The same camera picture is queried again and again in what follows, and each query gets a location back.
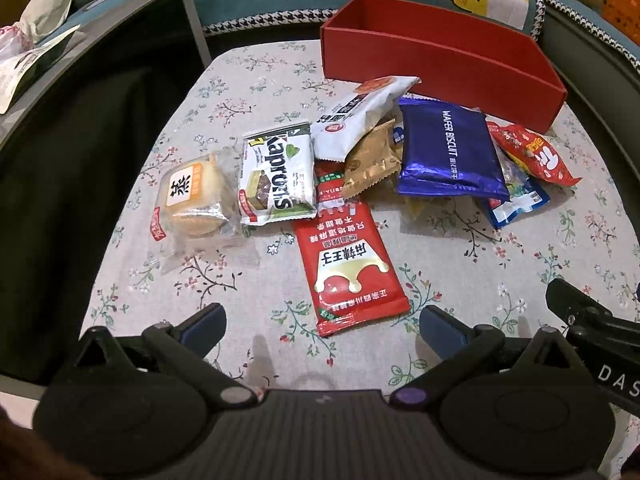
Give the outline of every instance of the red snack package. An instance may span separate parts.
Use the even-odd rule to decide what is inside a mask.
[[[311,290],[318,333],[409,310],[398,277],[363,202],[293,222]]]
[[[318,196],[318,212],[324,209],[344,206],[342,184],[344,183],[344,162],[316,160],[314,165]]]
[[[498,126],[491,121],[486,126],[495,142],[526,173],[561,186],[574,186],[582,180],[572,177],[551,144],[524,126]]]

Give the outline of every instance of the blue foil package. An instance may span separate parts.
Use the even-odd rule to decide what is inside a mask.
[[[509,189],[509,202],[484,200],[489,221],[496,229],[513,222],[521,213],[530,213],[547,202],[549,195],[538,181],[525,174],[514,162],[509,160],[500,148],[496,146],[498,160],[502,167],[504,180]]]
[[[402,97],[398,193],[508,200],[494,143],[480,112],[443,101]]]

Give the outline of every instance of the gold foil package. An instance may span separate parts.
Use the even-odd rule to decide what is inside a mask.
[[[401,161],[392,147],[395,120],[379,124],[349,152],[342,196],[351,198],[400,171]]]

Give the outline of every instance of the table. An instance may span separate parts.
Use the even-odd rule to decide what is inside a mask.
[[[496,232],[468,197],[429,205],[408,221],[385,185],[367,200],[411,311],[330,338],[316,317],[296,238],[288,222],[245,235],[259,266],[229,250],[193,257],[163,274],[148,252],[149,222],[165,171],[273,123],[316,119],[352,83],[322,77],[319,41],[262,44],[215,59],[162,130],[133,187],[97,275],[83,330],[107,325],[137,335],[178,324],[212,301],[228,316],[212,366],[255,388],[380,388],[388,394],[437,363],[417,319],[434,303],[466,324],[491,323],[531,336],[560,320],[546,309],[546,284],[564,277],[610,308],[640,319],[635,294],[640,246],[602,158],[565,105],[546,138],[583,180],[550,187],[552,203]],[[640,423],[617,410],[618,431],[601,472],[615,474],[640,441]],[[504,452],[509,445],[504,444]]]

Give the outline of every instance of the red box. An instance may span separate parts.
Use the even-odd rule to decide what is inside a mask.
[[[320,30],[328,79],[416,75],[413,92],[546,133],[566,89],[526,34],[404,0],[351,0]]]

